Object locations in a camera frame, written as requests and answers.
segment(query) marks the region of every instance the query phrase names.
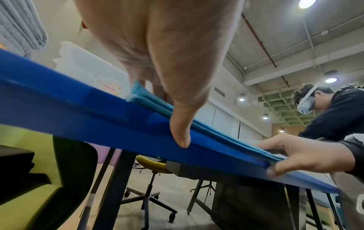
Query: gray towel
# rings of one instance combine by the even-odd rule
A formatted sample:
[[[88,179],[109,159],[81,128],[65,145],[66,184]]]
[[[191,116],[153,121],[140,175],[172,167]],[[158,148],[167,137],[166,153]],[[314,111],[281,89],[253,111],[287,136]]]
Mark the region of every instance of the gray towel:
[[[47,43],[47,32],[31,0],[0,0],[0,43],[30,57]]]

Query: ceiling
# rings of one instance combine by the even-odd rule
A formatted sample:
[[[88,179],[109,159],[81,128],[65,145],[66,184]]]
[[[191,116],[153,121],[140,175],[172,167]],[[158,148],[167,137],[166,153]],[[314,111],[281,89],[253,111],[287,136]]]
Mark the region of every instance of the ceiling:
[[[303,84],[323,82],[330,70],[337,70],[339,79],[333,88],[364,84],[364,1],[317,0],[307,10],[299,10],[298,3],[250,0],[243,10],[277,67],[243,19],[228,50],[244,74],[243,86],[260,91],[240,108],[266,108],[275,122],[289,126],[308,125],[317,115],[299,114],[292,104],[293,91]]]

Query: person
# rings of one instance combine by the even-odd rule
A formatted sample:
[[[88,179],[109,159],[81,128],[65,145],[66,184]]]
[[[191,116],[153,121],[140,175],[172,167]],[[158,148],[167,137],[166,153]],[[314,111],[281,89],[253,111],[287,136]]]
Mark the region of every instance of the person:
[[[334,173],[346,229],[363,229],[364,209],[360,207],[364,196],[364,134],[349,135],[339,142],[279,134],[255,146],[288,157],[267,169],[269,177],[294,170]]]
[[[296,91],[295,104],[298,105],[313,87],[307,84]],[[364,133],[364,90],[360,87],[347,84],[335,92],[327,86],[319,86],[311,98],[313,110],[324,112],[299,133],[300,137],[338,142],[352,133]]]
[[[171,133],[187,148],[191,123],[208,100],[244,0],[75,3],[87,28],[123,64],[131,82],[150,81],[154,94],[172,98]]]

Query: sleeve cuff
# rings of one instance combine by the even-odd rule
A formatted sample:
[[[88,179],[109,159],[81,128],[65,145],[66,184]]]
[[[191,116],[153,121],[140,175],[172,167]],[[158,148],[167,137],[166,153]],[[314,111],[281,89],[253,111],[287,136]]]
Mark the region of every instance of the sleeve cuff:
[[[348,147],[355,158],[355,167],[352,171],[346,172],[358,177],[364,177],[364,144],[352,137],[339,143]]]

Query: ear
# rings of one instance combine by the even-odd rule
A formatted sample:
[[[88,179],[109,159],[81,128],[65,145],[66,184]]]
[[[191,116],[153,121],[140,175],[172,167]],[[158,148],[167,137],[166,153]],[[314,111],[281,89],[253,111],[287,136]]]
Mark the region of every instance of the ear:
[[[322,96],[323,94],[324,94],[324,92],[322,92],[320,90],[315,91],[315,96]]]

